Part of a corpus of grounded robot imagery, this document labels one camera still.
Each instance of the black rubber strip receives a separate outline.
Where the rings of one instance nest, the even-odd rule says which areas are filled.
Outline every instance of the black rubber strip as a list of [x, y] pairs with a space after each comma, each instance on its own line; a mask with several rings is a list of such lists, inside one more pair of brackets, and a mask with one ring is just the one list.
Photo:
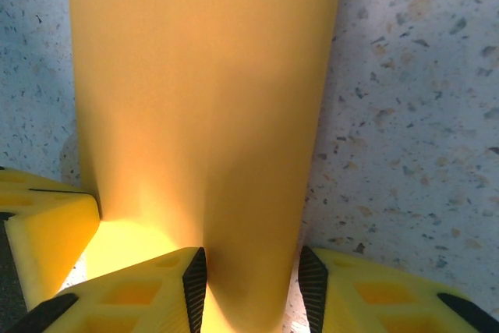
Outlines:
[[27, 313], [16, 263], [12, 256], [5, 222], [14, 216], [0, 212], [0, 331], [12, 326]]
[[5, 333], [42, 333], [78, 300], [73, 293], [62, 294], [34, 307], [23, 319]]
[[308, 246], [299, 257], [298, 284], [303, 295], [310, 333], [321, 333], [326, 313], [327, 277], [329, 272]]
[[204, 248], [198, 249], [182, 276], [190, 333], [200, 333], [208, 279]]
[[495, 320], [475, 303], [445, 292], [440, 292], [437, 296], [479, 333], [499, 332], [499, 321]]
[[86, 194], [90, 195], [89, 193], [86, 193], [84, 191], [69, 191], [69, 190], [50, 190], [50, 189], [29, 189], [29, 191], [38, 191], [42, 193], [71, 193], [71, 194]]

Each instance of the speckled floor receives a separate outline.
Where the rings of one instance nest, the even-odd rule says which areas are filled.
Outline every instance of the speckled floor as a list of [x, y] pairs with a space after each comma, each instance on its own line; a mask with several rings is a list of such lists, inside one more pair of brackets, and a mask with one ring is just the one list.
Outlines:
[[[342, 0], [304, 240], [499, 317], [498, 80], [499, 0]], [[0, 164], [77, 183], [73, 95], [67, 0], [0, 0]]]

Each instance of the yellow plastic cylinder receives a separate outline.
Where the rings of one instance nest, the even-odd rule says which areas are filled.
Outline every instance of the yellow plastic cylinder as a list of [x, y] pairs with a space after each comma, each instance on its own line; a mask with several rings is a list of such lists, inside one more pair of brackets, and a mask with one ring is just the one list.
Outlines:
[[338, 0], [70, 0], [89, 276], [205, 246], [204, 331], [280, 331]]

